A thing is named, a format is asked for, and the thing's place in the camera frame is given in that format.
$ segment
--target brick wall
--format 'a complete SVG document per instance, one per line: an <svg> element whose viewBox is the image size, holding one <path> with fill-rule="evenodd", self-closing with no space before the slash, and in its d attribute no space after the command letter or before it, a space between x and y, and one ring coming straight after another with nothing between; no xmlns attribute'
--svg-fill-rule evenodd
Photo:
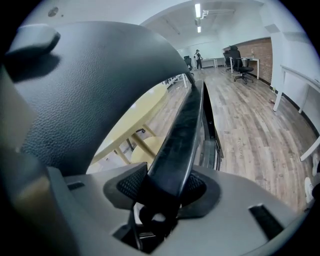
<svg viewBox="0 0 320 256"><path fill-rule="evenodd" d="M257 39L248 42L242 42L236 44L238 50L241 54L241 57L251 57L251 49L253 49L254 57L259 59L260 69L259 77L268 83L271 83L272 78L272 44L271 38ZM253 67L254 70L251 72L254 75L257 75L257 62L250 61L250 67Z"/></svg>

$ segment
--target ceiling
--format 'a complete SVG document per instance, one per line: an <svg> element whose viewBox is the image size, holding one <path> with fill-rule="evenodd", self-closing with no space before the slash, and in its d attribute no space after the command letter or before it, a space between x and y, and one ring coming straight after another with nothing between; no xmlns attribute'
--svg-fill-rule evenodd
<svg viewBox="0 0 320 256"><path fill-rule="evenodd" d="M239 2L205 2L201 4L202 10L221 10L221 9L232 9L236 10ZM221 26L223 26L229 19L231 19L233 14L214 14L208 15L206 18L201 20L201 34L214 33ZM151 29L164 38L169 38L172 36L180 35L184 36L186 34L190 36L197 36L197 26L195 25L195 6L192 4L188 7L184 7L166 15L151 21L146 24L145 27Z"/></svg>

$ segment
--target person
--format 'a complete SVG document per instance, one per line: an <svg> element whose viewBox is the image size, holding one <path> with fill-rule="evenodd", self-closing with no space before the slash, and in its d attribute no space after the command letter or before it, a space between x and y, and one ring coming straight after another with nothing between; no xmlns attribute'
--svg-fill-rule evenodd
<svg viewBox="0 0 320 256"><path fill-rule="evenodd" d="M203 58L201 57L201 54L199 52L200 52L199 50L196 50L193 56L196 61L196 69L199 70L199 66L200 66L200 69L204 70L202 68L202 63L201 63L201 60L203 60Z"/></svg>
<svg viewBox="0 0 320 256"><path fill-rule="evenodd" d="M306 177L304 180L305 199L307 204L317 198L320 193L320 161L317 153L313 154L312 163L312 180L309 177Z"/></svg>

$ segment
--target chair headrest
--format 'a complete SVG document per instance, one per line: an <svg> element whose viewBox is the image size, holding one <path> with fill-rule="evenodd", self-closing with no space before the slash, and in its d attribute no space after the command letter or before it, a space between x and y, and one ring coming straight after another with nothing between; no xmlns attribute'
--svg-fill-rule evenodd
<svg viewBox="0 0 320 256"><path fill-rule="evenodd" d="M236 47L235 45L230 45L230 50L236 51L236 50L238 50L238 47Z"/></svg>

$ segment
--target textured black leather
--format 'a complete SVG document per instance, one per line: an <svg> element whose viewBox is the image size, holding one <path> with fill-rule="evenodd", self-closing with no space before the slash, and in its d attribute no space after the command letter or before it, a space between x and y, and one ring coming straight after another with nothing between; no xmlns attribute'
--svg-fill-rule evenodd
<svg viewBox="0 0 320 256"><path fill-rule="evenodd" d="M79 175L142 94L189 69L162 36L142 26L91 21L55 29L61 37L50 57L31 63L16 83L38 114L22 151L64 176Z"/></svg>

